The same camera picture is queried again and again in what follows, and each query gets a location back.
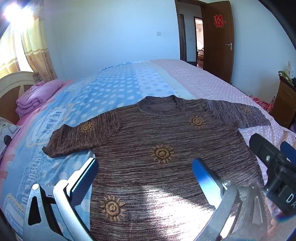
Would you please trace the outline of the red double-happiness door decoration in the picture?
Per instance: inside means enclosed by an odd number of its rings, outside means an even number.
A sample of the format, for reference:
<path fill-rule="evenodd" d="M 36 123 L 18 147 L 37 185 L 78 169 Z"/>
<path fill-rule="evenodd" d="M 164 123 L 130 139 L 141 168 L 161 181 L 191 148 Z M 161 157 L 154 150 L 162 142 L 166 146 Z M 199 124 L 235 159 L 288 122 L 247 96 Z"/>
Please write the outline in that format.
<path fill-rule="evenodd" d="M 223 16 L 221 14 L 214 16 L 214 25 L 216 28 L 223 28 L 226 22 L 223 20 Z"/>

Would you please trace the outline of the blue pink polka-dot bedsheet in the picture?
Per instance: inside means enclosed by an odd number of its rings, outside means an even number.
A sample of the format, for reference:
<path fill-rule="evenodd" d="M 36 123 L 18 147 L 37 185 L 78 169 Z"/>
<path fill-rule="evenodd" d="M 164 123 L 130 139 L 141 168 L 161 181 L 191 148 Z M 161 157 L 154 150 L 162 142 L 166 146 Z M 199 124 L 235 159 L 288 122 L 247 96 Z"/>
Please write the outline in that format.
<path fill-rule="evenodd" d="M 48 188 L 69 177 L 92 156 L 89 151 L 58 159 L 42 148 L 52 132 L 76 126 L 106 111 L 135 104 L 146 96 L 176 95 L 184 99 L 225 100 L 246 105 L 255 102 L 235 87 L 181 60 L 161 59 L 124 63 L 99 70 L 62 87 L 42 106 L 14 124 L 21 127 L 1 159 L 1 214 L 10 235 L 22 240 L 23 219 L 33 184 Z"/>

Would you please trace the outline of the brown wooden door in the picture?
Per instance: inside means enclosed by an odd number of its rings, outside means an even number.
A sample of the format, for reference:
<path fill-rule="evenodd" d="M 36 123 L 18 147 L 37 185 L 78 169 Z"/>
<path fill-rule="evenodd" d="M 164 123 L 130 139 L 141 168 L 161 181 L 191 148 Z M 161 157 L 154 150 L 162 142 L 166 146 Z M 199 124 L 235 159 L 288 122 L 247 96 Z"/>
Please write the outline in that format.
<path fill-rule="evenodd" d="M 231 83 L 234 62 L 234 23 L 229 1 L 218 1 L 201 6 L 203 35 L 204 35 L 204 63 L 203 69 Z M 214 16 L 221 14 L 226 22 L 223 28 L 216 28 Z M 232 43 L 230 51 L 226 44 Z"/>

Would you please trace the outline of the yellow floral curtain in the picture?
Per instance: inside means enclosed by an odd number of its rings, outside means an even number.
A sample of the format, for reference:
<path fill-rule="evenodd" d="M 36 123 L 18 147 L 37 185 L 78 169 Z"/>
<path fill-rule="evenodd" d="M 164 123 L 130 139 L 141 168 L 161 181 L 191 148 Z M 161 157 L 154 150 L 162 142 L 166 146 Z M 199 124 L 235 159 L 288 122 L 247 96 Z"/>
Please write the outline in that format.
<path fill-rule="evenodd" d="M 1 78 L 24 71 L 38 81 L 56 79 L 40 8 L 11 9 L 7 16 L 11 22 L 1 36 Z"/>

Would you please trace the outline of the red patterned bag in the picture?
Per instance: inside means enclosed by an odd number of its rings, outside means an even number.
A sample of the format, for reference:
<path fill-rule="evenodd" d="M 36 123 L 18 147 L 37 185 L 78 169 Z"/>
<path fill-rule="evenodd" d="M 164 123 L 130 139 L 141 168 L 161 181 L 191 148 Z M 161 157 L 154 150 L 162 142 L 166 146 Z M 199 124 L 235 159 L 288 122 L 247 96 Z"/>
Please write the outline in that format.
<path fill-rule="evenodd" d="M 270 113 L 273 109 L 273 105 L 275 102 L 275 97 L 273 97 L 272 101 L 270 103 L 265 102 L 257 97 L 254 97 L 252 95 L 249 96 L 255 103 L 257 103 L 259 106 L 261 106 L 265 111 Z"/>

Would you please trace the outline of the folded pink quilt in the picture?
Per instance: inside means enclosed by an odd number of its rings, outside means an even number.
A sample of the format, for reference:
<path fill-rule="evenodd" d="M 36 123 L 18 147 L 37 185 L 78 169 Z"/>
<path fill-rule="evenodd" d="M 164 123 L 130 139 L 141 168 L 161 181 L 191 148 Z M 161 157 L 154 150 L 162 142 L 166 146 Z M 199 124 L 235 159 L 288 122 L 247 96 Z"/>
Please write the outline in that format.
<path fill-rule="evenodd" d="M 62 80 L 41 81 L 30 87 L 16 100 L 16 113 L 21 118 L 45 104 L 63 85 Z"/>

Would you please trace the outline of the brown wooden dresser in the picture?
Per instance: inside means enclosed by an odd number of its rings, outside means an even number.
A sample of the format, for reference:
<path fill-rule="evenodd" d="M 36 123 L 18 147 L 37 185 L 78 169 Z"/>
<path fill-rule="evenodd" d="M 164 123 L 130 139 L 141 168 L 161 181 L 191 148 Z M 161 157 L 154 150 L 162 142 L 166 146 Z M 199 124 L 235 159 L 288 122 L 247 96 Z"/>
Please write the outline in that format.
<path fill-rule="evenodd" d="M 270 115 L 275 121 L 290 129 L 295 121 L 295 87 L 280 76 L 280 85 Z"/>

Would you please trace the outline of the cream and wood headboard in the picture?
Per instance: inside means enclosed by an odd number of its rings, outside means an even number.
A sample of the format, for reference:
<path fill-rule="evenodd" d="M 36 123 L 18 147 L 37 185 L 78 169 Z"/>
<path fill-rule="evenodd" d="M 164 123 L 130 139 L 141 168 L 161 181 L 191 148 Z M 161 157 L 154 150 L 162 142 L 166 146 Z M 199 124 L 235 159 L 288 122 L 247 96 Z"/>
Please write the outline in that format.
<path fill-rule="evenodd" d="M 36 83 L 33 72 L 21 71 L 1 78 L 0 111 L 1 117 L 16 124 L 16 100 Z"/>

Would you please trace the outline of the brown knit sun-pattern sweater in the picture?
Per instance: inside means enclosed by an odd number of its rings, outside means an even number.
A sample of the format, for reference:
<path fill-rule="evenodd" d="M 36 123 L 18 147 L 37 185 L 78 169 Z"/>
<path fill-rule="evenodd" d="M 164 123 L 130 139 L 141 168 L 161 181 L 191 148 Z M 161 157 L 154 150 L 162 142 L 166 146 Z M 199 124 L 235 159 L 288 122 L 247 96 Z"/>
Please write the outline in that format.
<path fill-rule="evenodd" d="M 78 126 L 61 126 L 43 151 L 52 158 L 95 153 L 90 229 L 97 240 L 193 240 L 214 208 L 192 161 L 201 158 L 237 185 L 263 187 L 240 130 L 269 124 L 249 105 L 148 96 Z"/>

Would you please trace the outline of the white cartoon print pillow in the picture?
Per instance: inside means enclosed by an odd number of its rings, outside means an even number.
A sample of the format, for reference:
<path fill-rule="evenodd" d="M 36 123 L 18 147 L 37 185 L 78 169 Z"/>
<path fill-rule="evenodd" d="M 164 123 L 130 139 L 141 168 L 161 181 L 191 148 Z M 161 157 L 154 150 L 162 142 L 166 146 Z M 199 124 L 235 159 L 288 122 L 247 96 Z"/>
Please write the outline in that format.
<path fill-rule="evenodd" d="M 0 153 L 1 159 L 4 155 L 5 150 L 9 146 L 12 139 L 21 129 L 20 126 L 14 125 L 12 122 L 6 120 L 5 118 L 0 118 Z"/>

